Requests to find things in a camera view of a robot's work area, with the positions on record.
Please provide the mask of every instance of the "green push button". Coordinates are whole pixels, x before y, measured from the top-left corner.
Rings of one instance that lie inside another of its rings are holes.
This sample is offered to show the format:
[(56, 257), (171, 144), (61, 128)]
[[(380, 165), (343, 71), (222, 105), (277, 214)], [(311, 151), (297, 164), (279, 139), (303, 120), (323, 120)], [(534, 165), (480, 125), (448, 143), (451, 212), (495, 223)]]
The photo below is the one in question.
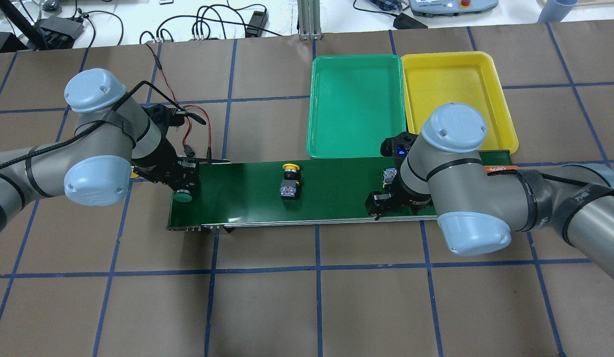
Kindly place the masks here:
[(178, 192), (173, 195), (173, 199), (177, 202), (188, 203), (192, 201), (192, 196), (190, 196), (190, 194), (186, 192)]

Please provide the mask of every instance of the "orange label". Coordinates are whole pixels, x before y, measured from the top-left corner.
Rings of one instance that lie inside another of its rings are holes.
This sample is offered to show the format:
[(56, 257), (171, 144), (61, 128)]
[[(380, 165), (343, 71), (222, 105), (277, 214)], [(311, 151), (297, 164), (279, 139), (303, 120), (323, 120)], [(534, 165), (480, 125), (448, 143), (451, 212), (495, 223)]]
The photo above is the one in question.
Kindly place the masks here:
[(506, 165), (506, 166), (486, 166), (486, 174), (491, 172), (504, 171), (504, 170), (518, 170), (518, 166)]

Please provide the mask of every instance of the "white table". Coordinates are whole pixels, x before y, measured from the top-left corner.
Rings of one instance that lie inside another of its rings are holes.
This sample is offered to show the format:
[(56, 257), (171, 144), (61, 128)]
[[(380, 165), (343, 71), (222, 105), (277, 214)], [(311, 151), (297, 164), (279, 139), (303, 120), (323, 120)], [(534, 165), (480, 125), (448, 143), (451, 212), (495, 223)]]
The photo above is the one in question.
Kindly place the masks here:
[[(260, 2), (269, 9), (268, 29), (282, 35), (296, 34), (296, 22), (298, 20), (297, 0), (230, 0), (234, 7), (242, 7), (254, 2)], [(393, 17), (382, 14), (373, 14), (357, 11), (352, 8), (352, 0), (321, 0), (321, 27), (323, 32), (364, 32), (393, 29)], [(117, 14), (124, 21), (125, 33), (123, 45), (136, 44), (139, 41), (139, 34), (144, 30), (155, 32), (157, 26), (166, 18), (176, 14), (195, 14), (196, 9), (202, 5), (215, 3), (225, 4), (225, 0), (174, 0), (173, 4), (159, 5), (158, 0), (113, 0), (112, 2), (102, 2), (100, 0), (78, 0), (78, 6), (83, 11), (105, 10)], [(73, 0), (62, 0), (62, 13), (60, 16), (70, 17), (74, 11)], [(32, 16), (36, 17), (38, 8), (30, 0), (25, 2)], [(379, 10), (368, 0), (358, 0), (358, 7)], [(259, 6), (241, 11), (244, 20), (249, 21), (252, 12), (259, 9)], [(218, 9), (224, 20), (239, 22), (236, 14), (228, 9)], [(435, 18), (424, 18), (415, 16), (428, 27), (460, 27), (460, 26), (479, 26), (479, 25), (501, 25), (512, 23), (534, 23), (541, 11), (541, 4), (538, 0), (500, 0), (499, 5), (482, 14), (464, 14), (461, 16), (437, 16)], [(614, 19), (614, 4), (611, 5), (592, 5), (577, 6), (564, 21), (581, 20), (606, 20)], [(108, 14), (94, 14), (91, 20), (96, 25), (97, 37), (94, 47), (115, 45), (120, 36), (119, 22)], [(166, 25), (175, 41), (188, 41), (192, 38), (191, 26), (193, 18), (179, 18), (170, 21)], [(223, 38), (218, 23), (212, 23), (212, 36)], [(87, 47), (91, 42), (92, 29), (89, 23), (85, 23), (86, 30), (78, 38), (75, 47)], [(6, 20), (0, 21), (0, 31), (11, 31)], [(226, 25), (228, 38), (243, 37), (243, 28), (236, 25)]]

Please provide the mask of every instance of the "red wire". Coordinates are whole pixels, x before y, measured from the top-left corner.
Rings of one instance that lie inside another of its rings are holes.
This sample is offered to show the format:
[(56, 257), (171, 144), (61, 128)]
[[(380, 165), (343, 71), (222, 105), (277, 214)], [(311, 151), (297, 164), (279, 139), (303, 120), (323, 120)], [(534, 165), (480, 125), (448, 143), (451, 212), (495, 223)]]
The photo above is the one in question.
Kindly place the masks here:
[(199, 111), (201, 111), (203, 115), (205, 115), (205, 118), (208, 120), (208, 147), (212, 147), (212, 126), (210, 126), (210, 116), (208, 115), (208, 113), (206, 113), (206, 111), (203, 110), (203, 108), (201, 108), (200, 106), (196, 106), (194, 104), (187, 104), (183, 108), (196, 108)]
[[(171, 95), (173, 96), (173, 101), (179, 104), (180, 102), (177, 100), (177, 97), (175, 97), (175, 92), (173, 92), (173, 88), (171, 87), (171, 84), (168, 83), (168, 79), (166, 79), (164, 70), (160, 69), (159, 72), (162, 74), (162, 77), (164, 78), (164, 82), (166, 82), (166, 86), (168, 87), (168, 90), (171, 91)], [(188, 124), (188, 127), (186, 129), (186, 133), (184, 134), (184, 137), (182, 138), (182, 145), (187, 145), (186, 139), (187, 139), (188, 134), (190, 134), (190, 131), (192, 130), (192, 124), (190, 122), (190, 119), (186, 118), (186, 122)]]
[[(173, 96), (174, 102), (179, 104), (180, 102), (175, 97), (175, 93), (173, 92), (173, 88), (171, 87), (171, 84), (168, 83), (168, 79), (166, 79), (166, 75), (164, 74), (164, 71), (160, 69), (159, 72), (162, 74), (162, 77), (164, 78), (164, 82), (166, 82), (166, 86), (168, 87), (168, 90), (171, 91), (171, 95)], [(196, 108), (196, 109), (202, 111), (203, 114), (205, 115), (206, 119), (208, 119), (208, 147), (212, 147), (212, 129), (210, 128), (210, 116), (200, 106), (195, 106), (193, 104), (188, 104), (187, 106), (183, 106), (183, 108), (191, 108), (191, 107), (192, 108)], [(188, 124), (188, 127), (186, 129), (186, 133), (184, 134), (184, 137), (182, 138), (182, 145), (187, 145), (186, 139), (187, 139), (188, 135), (190, 134), (190, 131), (192, 130), (192, 123), (190, 122), (190, 119), (188, 117), (186, 117), (186, 122)]]

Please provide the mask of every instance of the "light blue joint cover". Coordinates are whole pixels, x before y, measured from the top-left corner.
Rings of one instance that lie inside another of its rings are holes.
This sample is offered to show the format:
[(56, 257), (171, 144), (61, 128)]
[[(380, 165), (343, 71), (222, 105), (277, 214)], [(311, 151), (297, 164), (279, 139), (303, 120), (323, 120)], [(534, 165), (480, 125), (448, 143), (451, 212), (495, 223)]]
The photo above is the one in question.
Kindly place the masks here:
[(110, 206), (126, 197), (130, 163), (113, 155), (93, 156), (73, 165), (64, 176), (64, 193), (84, 206)]
[(590, 169), (591, 171), (596, 172), (597, 174), (602, 176), (603, 179), (605, 179), (607, 181), (607, 183), (609, 184), (609, 187), (614, 189), (614, 171), (609, 169), (606, 165), (602, 165), (602, 164), (572, 164), (570, 166), (586, 167), (587, 169)]
[(455, 154), (479, 149), (487, 133), (488, 125), (477, 109), (461, 103), (439, 106), (421, 131), (429, 144)]
[(76, 113), (89, 113), (115, 103), (126, 87), (112, 73), (93, 68), (78, 73), (64, 88), (64, 99)]
[(448, 212), (437, 219), (448, 249), (472, 257), (504, 249), (512, 241), (510, 228), (497, 217), (477, 212)]

